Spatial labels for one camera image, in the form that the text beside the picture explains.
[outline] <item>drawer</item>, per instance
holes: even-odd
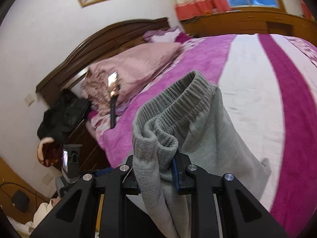
[[[292,24],[292,16],[273,12],[240,12],[239,21],[272,21]]]
[[[82,173],[108,167],[110,167],[110,164],[107,160],[106,153],[99,146],[96,146],[86,160],[80,165],[79,172]]]
[[[265,21],[239,21],[238,25],[240,30],[267,30],[267,25]]]
[[[90,135],[85,126],[85,121],[83,120],[77,128],[70,134],[69,138],[66,140],[65,144],[81,144],[80,155],[79,155],[79,165],[87,159],[90,153],[98,145],[94,138]]]
[[[267,30],[239,30],[237,34],[268,34]]]

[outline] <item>magenta stripe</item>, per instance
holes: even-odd
[[[131,101],[116,127],[106,130],[98,139],[112,167],[120,165],[132,151],[132,122],[137,110],[192,70],[200,71],[211,83],[217,83],[227,61],[231,42],[235,37],[236,35],[207,37],[196,47],[186,51],[177,66],[166,72],[161,80]]]
[[[281,174],[271,214],[296,237],[317,205],[317,114],[309,87],[270,35],[259,40],[280,86],[285,121]]]

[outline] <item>wooden headboard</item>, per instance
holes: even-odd
[[[91,63],[145,43],[143,34],[149,30],[169,27],[167,18],[127,20],[109,25],[83,41],[36,86],[36,92],[51,106],[62,89],[72,88],[85,77]]]

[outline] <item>black bag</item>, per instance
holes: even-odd
[[[90,105],[88,99],[78,98],[69,89],[63,89],[51,108],[44,113],[43,121],[37,130],[38,137],[52,137],[57,143],[64,144],[86,116]]]

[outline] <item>electrical socket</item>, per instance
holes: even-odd
[[[27,104],[27,106],[29,107],[30,105],[33,104],[34,102],[34,96],[32,96],[31,94],[28,94],[25,99],[24,99],[25,103]]]

